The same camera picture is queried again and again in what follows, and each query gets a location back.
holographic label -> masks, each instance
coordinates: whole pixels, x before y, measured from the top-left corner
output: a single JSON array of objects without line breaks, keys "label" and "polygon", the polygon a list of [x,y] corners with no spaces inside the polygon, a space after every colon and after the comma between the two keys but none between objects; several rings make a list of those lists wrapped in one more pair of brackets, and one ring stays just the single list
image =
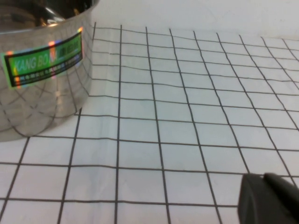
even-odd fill
[{"label": "holographic label", "polygon": [[51,41],[41,48],[9,51],[1,54],[1,59],[11,89],[55,78],[83,59],[82,28],[67,40]]}]

stainless steel bowl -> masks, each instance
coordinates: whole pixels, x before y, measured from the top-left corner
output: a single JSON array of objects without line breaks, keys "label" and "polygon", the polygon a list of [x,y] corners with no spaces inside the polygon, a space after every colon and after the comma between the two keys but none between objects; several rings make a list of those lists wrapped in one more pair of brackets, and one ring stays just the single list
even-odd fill
[{"label": "stainless steel bowl", "polygon": [[0,141],[74,115],[91,86],[99,0],[0,0]]}]

black object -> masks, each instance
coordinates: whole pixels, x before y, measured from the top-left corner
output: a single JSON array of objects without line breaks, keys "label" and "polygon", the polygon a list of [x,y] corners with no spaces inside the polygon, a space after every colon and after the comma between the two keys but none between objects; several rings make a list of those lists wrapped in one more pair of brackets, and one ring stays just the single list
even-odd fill
[{"label": "black object", "polygon": [[245,174],[238,215],[240,224],[299,224],[299,189],[276,174]]}]

black grid line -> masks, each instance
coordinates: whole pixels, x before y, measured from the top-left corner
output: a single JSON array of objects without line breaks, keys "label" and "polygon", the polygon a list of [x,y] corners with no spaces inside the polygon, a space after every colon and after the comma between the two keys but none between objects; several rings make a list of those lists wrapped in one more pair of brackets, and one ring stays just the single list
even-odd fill
[{"label": "black grid line", "polygon": [[[17,162],[0,162],[0,165],[18,165]],[[68,168],[68,165],[58,164],[41,164],[41,163],[22,163],[21,166],[26,167],[63,167]],[[82,164],[71,165],[71,168],[86,168],[86,167],[100,167],[117,169],[116,166],[101,165],[101,164]],[[221,172],[221,171],[205,171],[205,170],[187,170],[187,169],[161,169],[161,168],[142,168],[142,167],[118,167],[121,170],[147,170],[147,171],[164,171],[164,172],[176,172],[176,173],[200,173],[200,174],[227,174],[227,175],[243,175],[243,172]],[[278,175],[280,177],[291,177],[289,175]],[[299,178],[299,175],[292,175],[294,178]]]},{"label": "black grid line", "polygon": [[[103,41],[103,42],[109,42],[109,43],[119,43],[119,42],[116,42],[116,41],[111,41],[111,40],[104,40],[104,39],[95,39],[96,41]],[[218,43],[217,41],[205,41],[205,40],[199,40],[197,39],[197,41],[201,41],[201,42],[214,42],[214,43]],[[132,42],[123,42],[122,44],[128,44],[128,45],[138,45],[138,46],[146,46],[146,44],[143,44],[143,43],[132,43]],[[229,44],[235,44],[235,45],[242,45],[241,43],[229,43]],[[250,44],[246,44],[246,46],[252,46],[252,47],[260,47],[260,48],[266,48],[265,46],[256,46],[256,45],[250,45]],[[154,47],[154,48],[166,48],[166,49],[173,49],[173,47],[169,47],[169,46],[158,46],[158,45],[150,45],[149,44],[149,47]],[[284,49],[286,50],[285,48],[275,48],[275,47],[269,47],[271,49]],[[192,51],[197,51],[197,49],[193,49],[193,48],[182,48],[182,47],[176,47],[176,49],[184,49],[184,50],[192,50]],[[227,52],[223,52],[223,51],[216,51],[216,50],[201,50],[203,52],[214,52],[214,53],[220,53],[220,54],[228,54],[228,55],[240,55],[240,56],[248,56],[246,54],[241,54],[241,53],[227,53]],[[260,57],[260,58],[272,58],[271,56],[260,56],[260,55],[251,55],[252,57]],[[296,59],[294,58],[284,58],[284,57],[276,57],[277,59],[284,59],[284,60],[291,60],[291,61],[294,61]]]},{"label": "black grid line", "polygon": [[[200,56],[201,56],[202,61],[203,61],[204,65],[205,65],[206,71],[207,71],[208,74],[210,74],[209,69],[208,69],[207,66],[206,66],[205,59],[204,59],[204,57],[203,57],[203,55],[202,55],[202,53],[201,53],[201,49],[200,49],[200,46],[199,46],[199,44],[198,44],[198,41],[196,40],[196,34],[195,34],[195,32],[193,32],[193,33],[194,33],[194,39],[195,39],[196,44],[197,44],[197,47],[198,47],[198,49],[199,49]],[[209,78],[210,78],[210,81],[211,81],[211,83],[212,83],[214,92],[215,92],[215,94],[216,94],[216,96],[217,96],[217,98],[218,98],[220,107],[221,107],[221,109],[222,109],[222,111],[223,111],[223,114],[224,114],[224,116],[225,116],[226,122],[228,123],[229,128],[230,128],[230,130],[231,130],[231,132],[232,132],[232,134],[233,134],[233,136],[234,136],[235,142],[236,142],[237,147],[238,147],[238,149],[239,149],[239,153],[240,153],[240,156],[241,156],[241,158],[242,158],[242,161],[243,161],[243,163],[244,163],[244,165],[245,165],[245,168],[246,168],[247,172],[250,173],[249,168],[248,168],[248,166],[247,166],[247,163],[246,163],[246,161],[245,161],[245,158],[244,158],[244,156],[243,156],[243,153],[242,153],[242,151],[241,151],[239,141],[238,141],[238,139],[237,139],[237,136],[236,136],[236,134],[235,134],[235,131],[234,131],[232,125],[231,125],[230,122],[229,122],[228,115],[226,114],[226,112],[225,112],[225,110],[224,110],[224,107],[223,107],[223,105],[222,105],[222,102],[221,102],[221,100],[220,100],[220,97],[219,97],[219,95],[218,95],[218,92],[217,92],[217,90],[216,90],[216,88],[215,88],[213,79],[211,78],[211,76],[209,76]]]},{"label": "black grid line", "polygon": [[154,99],[155,121],[156,121],[156,126],[157,126],[159,153],[160,153],[160,161],[161,161],[161,167],[162,167],[162,177],[163,177],[163,186],[164,186],[164,196],[165,196],[165,202],[166,202],[166,212],[167,212],[168,224],[171,224],[171,218],[170,218],[170,212],[169,212],[169,206],[168,206],[168,196],[167,196],[165,171],[164,171],[163,153],[162,153],[162,146],[161,146],[161,136],[160,136],[160,130],[159,130],[157,105],[156,105],[156,97],[155,97],[154,79],[153,79],[153,75],[152,75],[152,72],[151,72],[148,28],[146,27],[145,30],[146,30],[146,43],[147,43],[147,51],[148,51],[148,59],[149,59],[149,73],[150,73],[150,79],[151,79],[152,94],[153,94],[153,99]]},{"label": "black grid line", "polygon": [[[180,66],[179,66],[179,63],[178,63],[178,57],[177,57],[176,48],[175,48],[175,45],[174,45],[174,38],[173,38],[173,36],[172,36],[171,29],[169,29],[169,32],[170,32],[170,35],[171,35],[172,44],[173,44],[173,49],[174,49],[174,55],[175,55],[175,58],[176,58],[176,60],[177,60],[178,70],[179,70],[179,72],[180,72],[180,77],[181,77],[182,85],[183,85],[183,87],[184,87],[184,92],[185,92],[186,101],[187,101],[187,104],[188,104],[188,107],[189,107],[191,120],[192,120],[192,122],[193,122],[193,127],[194,127],[194,130],[195,130],[195,133],[196,133],[196,139],[197,139],[197,143],[198,143],[198,146],[199,146],[200,155],[201,155],[201,158],[202,158],[202,161],[203,161],[203,165],[204,165],[204,167],[205,167],[205,171],[207,172],[208,169],[207,169],[207,166],[206,166],[205,157],[204,157],[203,152],[202,152],[202,148],[201,148],[201,144],[200,144],[200,140],[199,140],[199,134],[198,134],[198,131],[197,131],[197,128],[196,128],[196,124],[194,123],[193,112],[192,112],[191,106],[190,106],[190,104],[189,104],[189,98],[188,98],[188,94],[187,94],[187,92],[186,92],[184,79],[183,79],[183,76],[182,76],[182,73],[181,73],[181,69],[180,69]],[[206,176],[207,176],[208,183],[209,183],[209,187],[210,187],[210,190],[211,190],[211,194],[212,194],[213,202],[214,202],[214,205],[215,205],[215,208],[216,208],[217,216],[218,216],[218,219],[219,219],[220,224],[222,224],[222,219],[221,219],[220,212],[219,212],[219,209],[218,209],[218,206],[217,206],[215,193],[214,193],[214,190],[213,190],[213,187],[212,187],[212,182],[211,182],[210,176],[209,176],[209,175],[206,175]]]},{"label": "black grid line", "polygon": [[13,179],[12,179],[12,181],[11,181],[11,184],[10,184],[10,187],[9,187],[9,190],[8,190],[8,193],[7,193],[7,196],[6,196],[6,198],[4,198],[3,207],[2,207],[2,210],[1,210],[1,213],[0,213],[0,222],[1,222],[1,220],[2,220],[2,217],[3,217],[4,211],[5,211],[6,205],[7,205],[7,203],[8,203],[8,200],[9,200],[9,197],[10,197],[10,194],[11,194],[11,191],[13,190],[14,182],[15,182],[15,180],[16,180],[16,178],[17,178],[17,175],[18,175],[18,172],[19,172],[19,169],[20,169],[22,160],[23,160],[23,158],[24,158],[24,154],[25,154],[25,151],[26,151],[26,148],[27,148],[27,145],[28,145],[29,140],[30,140],[30,138],[27,138],[26,143],[25,143],[25,146],[24,146],[23,151],[22,151],[22,154],[21,154],[21,156],[20,156],[19,162],[17,163],[17,167],[16,167],[16,169],[15,169],[15,173],[14,173]]},{"label": "black grid line", "polygon": [[79,116],[78,116],[78,120],[77,120],[74,141],[73,141],[73,144],[72,144],[72,147],[71,147],[70,161],[69,161],[69,165],[68,165],[68,169],[67,169],[67,174],[66,174],[66,178],[65,178],[64,191],[63,191],[63,194],[62,194],[62,201],[61,201],[61,205],[60,205],[60,210],[59,210],[57,224],[60,224],[60,222],[61,222],[62,212],[63,212],[63,209],[64,209],[65,195],[66,195],[67,185],[68,185],[69,178],[70,178],[70,173],[71,173],[71,162],[72,162],[72,159],[73,159],[75,144],[76,144],[76,140],[77,140],[77,134],[78,134],[79,124],[80,124],[80,114],[81,114],[81,111],[82,111],[82,109],[79,110]]},{"label": "black grid line", "polygon": [[[277,96],[277,94],[275,93],[275,91],[273,90],[272,86],[271,86],[271,85],[269,84],[269,82],[266,80],[264,74],[262,73],[262,71],[260,70],[260,68],[257,66],[257,64],[256,64],[256,62],[253,60],[253,58],[251,57],[251,55],[250,55],[250,53],[248,52],[248,50],[247,50],[247,48],[246,48],[245,45],[244,45],[244,48],[245,48],[245,50],[247,51],[248,55],[250,56],[252,62],[255,64],[256,68],[259,70],[259,72],[261,73],[261,75],[264,77],[264,79],[265,79],[266,83],[268,84],[268,86],[269,86],[269,87],[272,89],[272,91],[274,92],[274,94],[275,94],[277,100],[278,100],[278,101],[281,103],[281,105],[283,106],[285,112],[288,114],[289,118],[291,119],[291,121],[292,121],[293,124],[295,125],[296,129],[298,130],[298,127],[297,127],[296,123],[294,122],[294,120],[293,120],[293,118],[291,117],[291,115],[289,114],[289,112],[286,110],[285,105],[281,102],[281,100],[279,99],[279,97]],[[272,144],[273,144],[275,150],[277,151],[277,154],[278,154],[280,160],[282,161],[282,163],[283,163],[283,165],[284,165],[284,167],[285,167],[285,169],[286,169],[288,175],[291,177],[291,180],[292,180],[293,184],[296,186],[296,182],[295,182],[294,179],[292,178],[291,173],[290,173],[290,171],[289,171],[289,168],[287,167],[287,165],[286,165],[284,159],[282,158],[282,156],[281,156],[279,150],[278,150],[277,147],[276,147],[276,144],[274,143],[272,137],[270,136],[269,130],[268,130],[267,128],[265,128],[265,130],[266,130],[266,132],[267,132],[267,134],[268,134],[268,136],[269,136],[269,138],[270,138],[270,140],[271,140],[271,142],[272,142]]]},{"label": "black grid line", "polygon": [[120,65],[119,65],[119,86],[118,86],[118,118],[117,118],[117,151],[116,151],[116,180],[115,180],[115,207],[114,207],[114,224],[117,224],[118,218],[118,176],[120,161],[120,126],[121,126],[121,41],[122,41],[122,25],[120,31]]}]

grid paper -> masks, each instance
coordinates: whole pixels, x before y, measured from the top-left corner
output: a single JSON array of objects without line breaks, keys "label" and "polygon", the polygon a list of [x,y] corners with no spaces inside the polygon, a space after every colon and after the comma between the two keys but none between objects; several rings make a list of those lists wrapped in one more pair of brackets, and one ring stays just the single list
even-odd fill
[{"label": "grid paper", "polygon": [[84,107],[0,144],[0,224],[237,224],[242,174],[299,186],[298,41],[127,27],[93,36]]}]

